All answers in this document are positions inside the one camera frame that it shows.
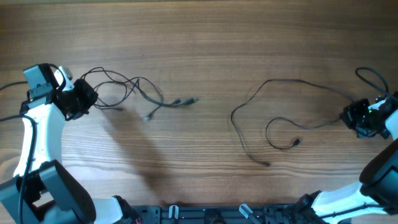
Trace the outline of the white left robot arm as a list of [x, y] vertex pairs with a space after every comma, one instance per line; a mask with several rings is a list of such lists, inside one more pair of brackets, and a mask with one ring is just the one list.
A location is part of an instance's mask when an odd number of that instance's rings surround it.
[[14, 177], [1, 184], [1, 203], [16, 223], [124, 223], [129, 205], [120, 197], [93, 199], [62, 166], [65, 123], [88, 114], [97, 93], [84, 80], [71, 82], [52, 63], [24, 70], [29, 85], [17, 118], [24, 123]]

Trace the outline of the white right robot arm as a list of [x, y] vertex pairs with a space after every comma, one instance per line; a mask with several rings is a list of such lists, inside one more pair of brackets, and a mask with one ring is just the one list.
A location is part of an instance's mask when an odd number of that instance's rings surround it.
[[343, 109], [340, 119], [358, 137], [381, 135], [392, 143], [371, 160], [358, 181], [334, 191], [304, 195], [291, 211], [294, 223], [349, 223], [366, 214], [397, 214], [397, 93]]

